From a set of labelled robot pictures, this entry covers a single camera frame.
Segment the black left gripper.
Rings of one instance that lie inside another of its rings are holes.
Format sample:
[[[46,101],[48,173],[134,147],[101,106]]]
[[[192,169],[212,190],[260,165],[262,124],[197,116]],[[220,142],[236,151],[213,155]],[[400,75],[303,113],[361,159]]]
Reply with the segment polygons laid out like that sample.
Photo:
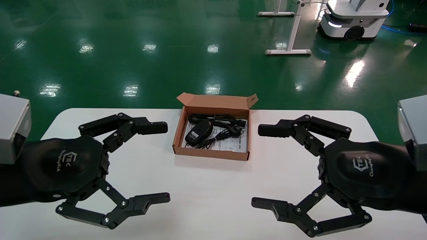
[[[119,113],[79,126],[81,136],[52,138],[25,144],[22,170],[36,202],[66,199],[56,213],[69,219],[102,228],[115,229],[129,217],[145,215],[153,204],[168,203],[169,193],[124,198],[105,179],[114,152],[134,135],[155,135],[168,131],[166,122],[150,122],[146,117]],[[103,144],[94,137],[111,132]],[[115,204],[107,214],[76,207],[79,201],[101,190]]]

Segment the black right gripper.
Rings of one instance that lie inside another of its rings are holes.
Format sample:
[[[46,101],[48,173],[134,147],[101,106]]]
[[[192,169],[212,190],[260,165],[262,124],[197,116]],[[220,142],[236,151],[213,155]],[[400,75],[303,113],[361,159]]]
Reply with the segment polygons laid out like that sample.
[[[325,144],[313,133],[334,139]],[[260,124],[258,135],[294,138],[319,160],[322,184],[297,205],[287,201],[253,197],[254,208],[273,212],[277,221],[296,225],[308,237],[324,236],[363,227],[372,221],[360,204],[407,204],[409,202],[409,154],[404,146],[378,141],[348,140],[351,128],[304,115],[281,119],[275,125]],[[346,203],[351,215],[316,222],[308,211],[325,196]]]

